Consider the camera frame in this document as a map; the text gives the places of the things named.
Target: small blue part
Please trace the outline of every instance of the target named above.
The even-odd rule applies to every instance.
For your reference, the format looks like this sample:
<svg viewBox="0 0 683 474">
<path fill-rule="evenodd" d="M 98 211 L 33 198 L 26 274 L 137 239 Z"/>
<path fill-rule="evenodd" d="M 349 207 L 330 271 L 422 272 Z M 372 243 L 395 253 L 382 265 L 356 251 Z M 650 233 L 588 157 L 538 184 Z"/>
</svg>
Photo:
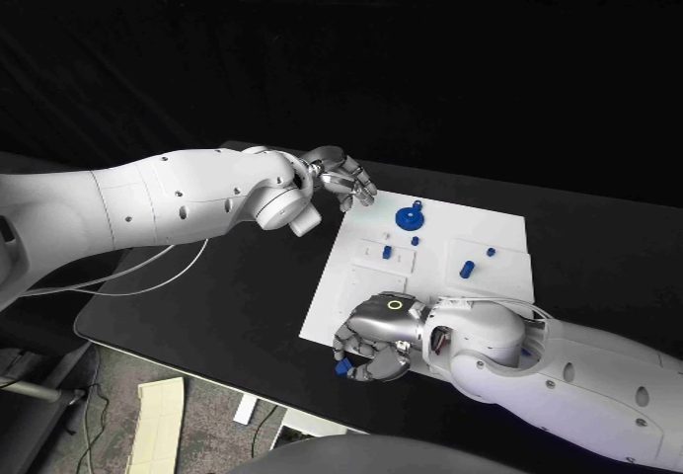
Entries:
<svg viewBox="0 0 683 474">
<path fill-rule="evenodd" d="M 335 373 L 337 374 L 337 377 L 346 377 L 346 373 L 349 372 L 349 369 L 352 367 L 352 361 L 349 360 L 349 358 L 345 357 L 339 361 L 337 366 L 335 367 Z"/>
<path fill-rule="evenodd" d="M 460 277 L 469 278 L 470 275 L 473 274 L 473 269 L 474 269 L 474 262 L 467 261 L 466 265 L 463 266 L 463 270 L 460 271 Z"/>
<path fill-rule="evenodd" d="M 404 207 L 397 212 L 397 226 L 402 230 L 417 230 L 424 224 L 422 202 L 417 200 L 412 207 Z"/>
</svg>

